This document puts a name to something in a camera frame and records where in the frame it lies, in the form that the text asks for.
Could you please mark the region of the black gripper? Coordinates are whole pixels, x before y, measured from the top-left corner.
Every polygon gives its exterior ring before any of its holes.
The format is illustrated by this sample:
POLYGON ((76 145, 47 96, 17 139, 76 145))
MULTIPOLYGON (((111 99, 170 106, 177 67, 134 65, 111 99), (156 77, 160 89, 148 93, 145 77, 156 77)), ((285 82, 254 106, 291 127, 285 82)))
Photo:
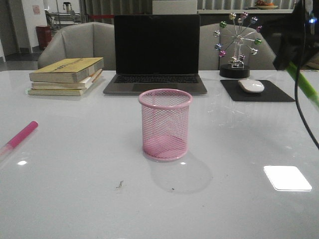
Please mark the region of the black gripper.
POLYGON ((306 65, 319 55, 319 2, 300 0, 291 14, 262 24, 261 35, 276 57, 273 65, 284 70, 290 62, 306 65))

